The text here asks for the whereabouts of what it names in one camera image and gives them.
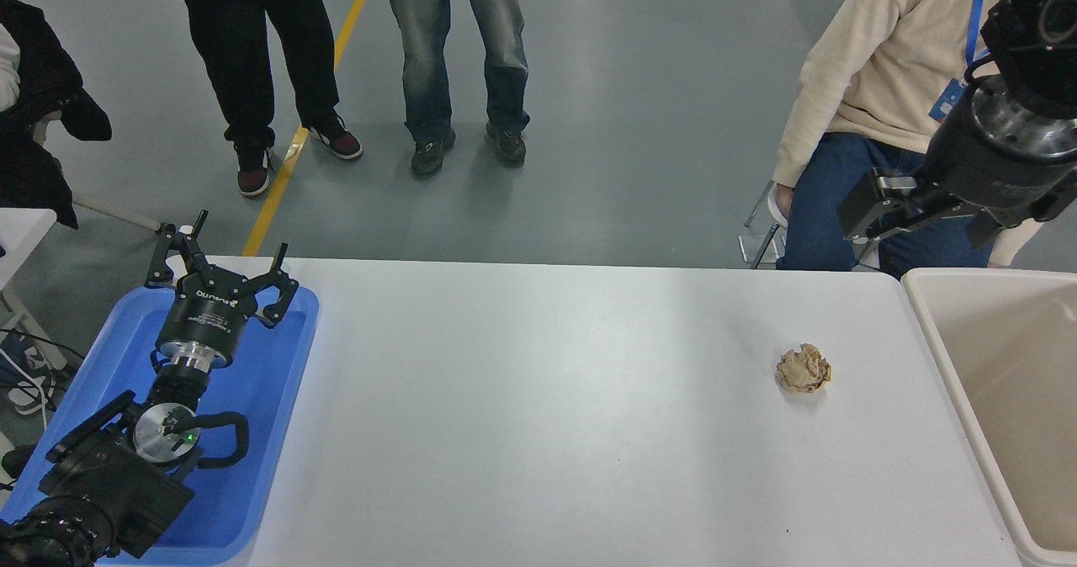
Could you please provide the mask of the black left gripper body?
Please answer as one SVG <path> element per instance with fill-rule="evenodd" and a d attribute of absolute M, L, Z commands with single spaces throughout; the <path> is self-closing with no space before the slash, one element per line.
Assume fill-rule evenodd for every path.
<path fill-rule="evenodd" d="M 219 358 L 235 356 L 247 318 L 257 310 L 258 287 L 241 274 L 220 267 L 188 272 L 178 280 L 176 299 L 157 337 L 157 350 L 173 355 L 197 343 Z"/>

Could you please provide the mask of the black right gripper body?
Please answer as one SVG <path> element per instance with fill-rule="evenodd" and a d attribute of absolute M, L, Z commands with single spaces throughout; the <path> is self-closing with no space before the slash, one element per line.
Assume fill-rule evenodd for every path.
<path fill-rule="evenodd" d="M 999 217 L 1052 220 L 1074 202 L 1074 120 L 961 100 L 931 138 L 920 180 Z"/>

